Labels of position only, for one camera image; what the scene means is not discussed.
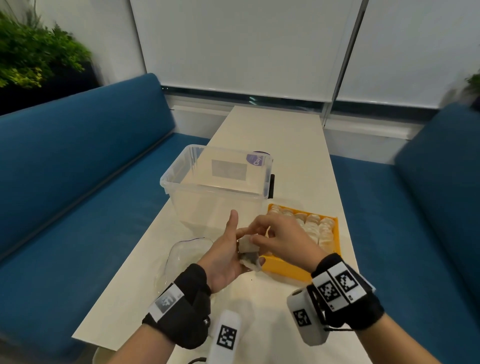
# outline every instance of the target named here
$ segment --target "forearm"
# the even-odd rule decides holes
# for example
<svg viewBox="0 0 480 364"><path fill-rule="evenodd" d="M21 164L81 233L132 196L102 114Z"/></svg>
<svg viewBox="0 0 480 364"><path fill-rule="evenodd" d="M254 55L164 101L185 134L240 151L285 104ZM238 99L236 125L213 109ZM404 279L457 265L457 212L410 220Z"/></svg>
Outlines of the forearm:
<svg viewBox="0 0 480 364"><path fill-rule="evenodd" d="M160 331L141 325L108 364L165 364L174 347Z"/></svg>
<svg viewBox="0 0 480 364"><path fill-rule="evenodd" d="M440 364L387 314L357 336L373 364Z"/></svg>

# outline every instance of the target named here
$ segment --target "blue seat cushion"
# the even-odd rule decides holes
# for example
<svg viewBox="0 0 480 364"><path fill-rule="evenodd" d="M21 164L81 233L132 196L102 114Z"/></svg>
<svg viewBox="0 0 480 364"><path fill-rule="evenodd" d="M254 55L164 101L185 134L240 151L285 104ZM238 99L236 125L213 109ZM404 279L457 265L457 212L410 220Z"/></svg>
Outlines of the blue seat cushion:
<svg viewBox="0 0 480 364"><path fill-rule="evenodd" d="M118 178L0 263L0 332L13 343L71 359L71 338L168 195L162 174L188 144L173 134Z"/></svg>
<svg viewBox="0 0 480 364"><path fill-rule="evenodd" d="M446 106L405 145L395 166L480 311L480 112Z"/></svg>
<svg viewBox="0 0 480 364"><path fill-rule="evenodd" d="M154 74L0 118L0 259L175 127Z"/></svg>
<svg viewBox="0 0 480 364"><path fill-rule="evenodd" d="M474 302L394 166L331 156L360 272L443 364L480 357Z"/></svg>

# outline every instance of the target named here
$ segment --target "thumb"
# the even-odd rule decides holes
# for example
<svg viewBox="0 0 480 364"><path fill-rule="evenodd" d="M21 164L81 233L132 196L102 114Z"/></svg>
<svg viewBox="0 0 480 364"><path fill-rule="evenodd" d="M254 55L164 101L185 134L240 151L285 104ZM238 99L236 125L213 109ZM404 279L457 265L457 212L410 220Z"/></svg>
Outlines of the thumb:
<svg viewBox="0 0 480 364"><path fill-rule="evenodd" d="M230 211L230 218L227 221L224 234L227 236L233 236L237 240L237 225L239 223L239 214L236 210Z"/></svg>
<svg viewBox="0 0 480 364"><path fill-rule="evenodd" d="M270 246L272 245L273 239L274 238L267 238L263 235L255 234L250 237L250 242L261 248L266 248L267 250L270 250Z"/></svg>

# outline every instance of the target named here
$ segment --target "black planter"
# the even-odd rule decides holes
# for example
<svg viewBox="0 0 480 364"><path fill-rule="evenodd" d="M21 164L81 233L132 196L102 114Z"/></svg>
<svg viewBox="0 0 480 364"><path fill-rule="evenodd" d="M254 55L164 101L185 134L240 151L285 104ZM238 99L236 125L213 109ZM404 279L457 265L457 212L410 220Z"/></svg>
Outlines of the black planter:
<svg viewBox="0 0 480 364"><path fill-rule="evenodd" d="M66 67L52 67L55 76L47 79L42 87L22 88L7 85L0 88L0 115L99 87L92 65L82 64L84 71Z"/></svg>
<svg viewBox="0 0 480 364"><path fill-rule="evenodd" d="M472 109L480 112L480 96L478 96L472 104Z"/></svg>

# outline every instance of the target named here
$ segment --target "black wristband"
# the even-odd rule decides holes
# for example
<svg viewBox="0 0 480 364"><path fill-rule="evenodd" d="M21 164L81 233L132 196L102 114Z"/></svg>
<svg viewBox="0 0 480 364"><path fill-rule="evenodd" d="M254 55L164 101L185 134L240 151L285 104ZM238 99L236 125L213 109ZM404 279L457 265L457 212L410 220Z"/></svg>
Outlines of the black wristband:
<svg viewBox="0 0 480 364"><path fill-rule="evenodd" d="M345 264L347 270L353 278L352 284L356 282L363 288L364 296L356 299L354 302L349 302L348 291L345 287L341 287L339 282L327 272L332 267L339 263ZM354 269L346 264L343 259L336 253L326 256L317 266L317 269L312 273L312 278L327 272L330 276L330 283L334 287L337 294L345 296L345 301L348 303L345 307L333 310L329 302L325 299L322 287L317 287L323 301L320 302L322 309L325 311L325 320L327 324L333 327L340 327L347 323L354 330L364 330L377 322L385 313L384 308L380 304L379 299L373 294L372 286Z"/></svg>
<svg viewBox="0 0 480 364"><path fill-rule="evenodd" d="M164 333L172 342L186 348L195 349L202 345L208 336L210 326L210 295L204 269L198 264L191 264L160 295L176 285L183 296L155 321L149 312L142 323Z"/></svg>

